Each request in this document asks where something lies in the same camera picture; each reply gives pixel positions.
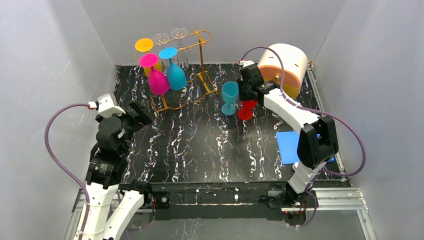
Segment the light blue wine glass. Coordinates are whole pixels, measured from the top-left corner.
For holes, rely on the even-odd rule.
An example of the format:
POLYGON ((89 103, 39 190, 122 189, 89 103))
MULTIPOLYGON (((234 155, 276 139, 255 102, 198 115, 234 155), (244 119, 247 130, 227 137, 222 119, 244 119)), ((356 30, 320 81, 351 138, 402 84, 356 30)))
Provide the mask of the light blue wine glass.
POLYGON ((231 116, 236 112, 235 102, 239 96, 239 86, 234 81, 228 81, 222 85, 221 96, 224 101, 224 105, 221 107, 221 111, 226 116, 231 116))

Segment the red wine glass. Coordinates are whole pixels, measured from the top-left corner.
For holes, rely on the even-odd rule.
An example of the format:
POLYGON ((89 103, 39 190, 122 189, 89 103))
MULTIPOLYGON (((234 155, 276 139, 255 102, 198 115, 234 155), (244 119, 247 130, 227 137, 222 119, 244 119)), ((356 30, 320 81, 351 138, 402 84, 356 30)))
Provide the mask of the red wine glass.
POLYGON ((258 104, 255 100, 241 101, 241 108, 237 112, 237 116, 243 120, 248 121, 253 117, 252 109, 258 104))

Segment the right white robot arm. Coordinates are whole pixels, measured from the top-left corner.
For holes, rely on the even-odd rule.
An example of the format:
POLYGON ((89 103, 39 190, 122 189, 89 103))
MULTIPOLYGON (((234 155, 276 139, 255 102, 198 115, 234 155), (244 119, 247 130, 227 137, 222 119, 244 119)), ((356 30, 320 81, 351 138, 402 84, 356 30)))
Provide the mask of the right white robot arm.
POLYGON ((239 98, 255 101, 282 118, 299 135, 297 156, 299 164, 285 186, 285 199, 295 203, 306 195, 314 178, 338 152, 335 121, 329 116, 303 110, 301 105, 281 92, 274 81, 265 81, 253 61, 240 62, 237 79, 239 98))

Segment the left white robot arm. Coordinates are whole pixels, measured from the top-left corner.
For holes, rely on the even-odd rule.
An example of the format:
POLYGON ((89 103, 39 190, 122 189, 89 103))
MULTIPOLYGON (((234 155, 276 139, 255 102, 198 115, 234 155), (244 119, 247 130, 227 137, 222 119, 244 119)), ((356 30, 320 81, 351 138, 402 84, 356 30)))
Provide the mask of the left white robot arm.
POLYGON ((76 240, 118 240, 131 218, 149 199, 151 185, 134 180, 114 212, 110 207, 119 192, 128 164, 134 134, 153 121, 143 105, 135 100, 129 106, 133 116, 113 100, 98 101, 98 130, 86 174, 85 203, 74 235, 76 240))

